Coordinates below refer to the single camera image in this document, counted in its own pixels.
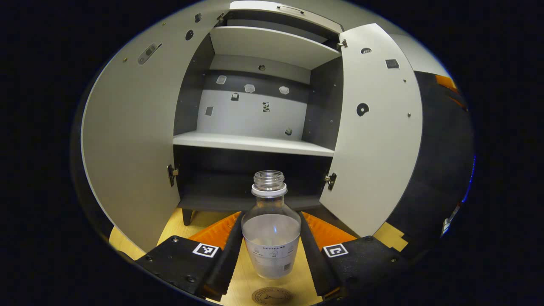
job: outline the plastic bottle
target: plastic bottle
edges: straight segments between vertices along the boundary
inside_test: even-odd
[[[293,270],[300,216],[284,202],[287,185],[280,171],[257,172],[251,193],[257,203],[242,218],[242,234],[257,274],[280,278]]]

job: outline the wooden table surface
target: wooden table surface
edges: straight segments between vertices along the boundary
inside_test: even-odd
[[[194,212],[191,225],[183,225],[182,210],[176,208],[170,220],[164,227],[157,245],[166,240],[172,235],[180,237],[190,237],[193,234],[201,231],[207,226],[231,215],[234,212],[210,212],[198,211]],[[109,242],[117,250],[125,252],[132,259],[136,260],[145,255],[145,253],[128,240],[117,228],[113,228],[109,238]],[[208,299],[210,302],[220,305],[258,305],[251,299],[254,291],[264,287],[281,287],[289,290],[293,294],[293,298],[283,305],[313,305],[322,301],[321,297],[316,294],[313,286],[310,268],[306,261],[306,253],[304,246],[299,241],[299,248],[296,252],[295,264],[291,273],[280,279],[264,279],[255,273],[253,265],[249,258],[248,250],[245,242],[242,240],[238,261],[232,276],[231,283],[228,287],[228,292],[221,298],[221,302],[216,302]]]

